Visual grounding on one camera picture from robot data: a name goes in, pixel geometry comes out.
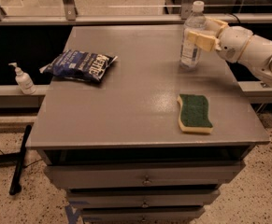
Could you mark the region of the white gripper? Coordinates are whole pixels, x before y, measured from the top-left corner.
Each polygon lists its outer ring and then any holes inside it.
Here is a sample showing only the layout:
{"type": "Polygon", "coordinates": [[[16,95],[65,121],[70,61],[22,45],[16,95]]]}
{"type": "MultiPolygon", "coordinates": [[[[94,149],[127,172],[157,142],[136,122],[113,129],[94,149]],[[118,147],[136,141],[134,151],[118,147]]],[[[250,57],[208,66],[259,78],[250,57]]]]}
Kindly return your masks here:
{"type": "Polygon", "coordinates": [[[206,33],[189,31],[186,39],[204,51],[217,50],[221,58],[235,63],[252,36],[253,32],[249,29],[241,26],[228,27],[226,21],[207,17],[206,33]]]}

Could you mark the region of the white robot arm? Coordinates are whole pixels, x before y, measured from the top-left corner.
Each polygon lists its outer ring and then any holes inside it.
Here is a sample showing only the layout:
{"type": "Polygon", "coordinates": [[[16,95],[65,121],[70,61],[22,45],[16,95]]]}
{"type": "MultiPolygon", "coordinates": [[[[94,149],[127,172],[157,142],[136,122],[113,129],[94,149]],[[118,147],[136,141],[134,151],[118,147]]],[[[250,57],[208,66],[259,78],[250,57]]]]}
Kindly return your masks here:
{"type": "Polygon", "coordinates": [[[272,41],[242,26],[206,18],[202,30],[187,28],[185,40],[203,51],[216,51],[229,63],[244,65],[255,77],[272,87],[272,41]]]}

